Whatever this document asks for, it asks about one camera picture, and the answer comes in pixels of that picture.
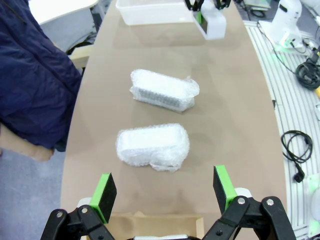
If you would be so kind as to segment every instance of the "plastic container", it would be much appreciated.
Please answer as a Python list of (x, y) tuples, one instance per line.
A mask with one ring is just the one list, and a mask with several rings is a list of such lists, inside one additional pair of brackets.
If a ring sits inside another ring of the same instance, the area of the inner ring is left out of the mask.
[(117, 0), (115, 7), (129, 26), (193, 22), (184, 0)]

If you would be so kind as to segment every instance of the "table surface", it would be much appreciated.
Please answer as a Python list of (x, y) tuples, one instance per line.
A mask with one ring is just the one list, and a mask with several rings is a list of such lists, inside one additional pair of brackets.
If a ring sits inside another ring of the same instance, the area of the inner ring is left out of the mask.
[[(226, 165), (234, 187), (250, 189), (256, 200), (277, 196), (286, 207), (284, 160), (266, 80), (235, 5), (224, 14), (225, 38), (205, 41), (194, 23), (127, 26), (113, 1), (73, 113), (62, 208), (72, 211), (92, 196), (102, 173), (112, 172), (113, 212), (199, 213), (208, 230), (220, 216), (214, 165)], [(191, 76), (200, 86), (195, 106), (180, 114), (133, 100), (134, 69)], [(118, 159), (120, 130), (164, 123), (180, 123), (188, 132), (190, 151), (180, 170), (158, 172)]]
[(99, 0), (29, 0), (35, 20), (41, 24), (95, 6)]

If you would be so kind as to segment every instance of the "cardboard box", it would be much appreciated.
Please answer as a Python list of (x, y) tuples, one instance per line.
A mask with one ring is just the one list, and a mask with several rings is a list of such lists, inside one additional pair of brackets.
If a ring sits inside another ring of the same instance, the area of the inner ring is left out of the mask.
[(163, 237), (187, 234), (202, 239), (204, 219), (198, 214), (144, 215), (142, 212), (112, 214), (107, 229), (116, 240), (134, 236)]

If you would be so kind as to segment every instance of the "navy jacket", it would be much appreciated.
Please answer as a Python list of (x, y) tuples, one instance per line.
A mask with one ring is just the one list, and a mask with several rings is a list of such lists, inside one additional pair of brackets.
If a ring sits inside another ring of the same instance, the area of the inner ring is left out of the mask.
[(28, 0), (0, 0), (0, 122), (52, 148), (67, 136), (81, 75), (32, 16)]

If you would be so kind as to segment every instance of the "wrapped object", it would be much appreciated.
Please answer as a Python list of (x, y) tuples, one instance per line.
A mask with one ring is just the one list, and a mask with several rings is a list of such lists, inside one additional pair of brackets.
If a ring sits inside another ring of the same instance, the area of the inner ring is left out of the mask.
[(131, 73), (133, 98), (148, 104), (183, 112), (195, 105), (199, 85), (191, 78), (179, 79), (137, 69)]
[(178, 123), (121, 130), (116, 153), (125, 163), (151, 165), (157, 171), (178, 170), (189, 152), (187, 131)]

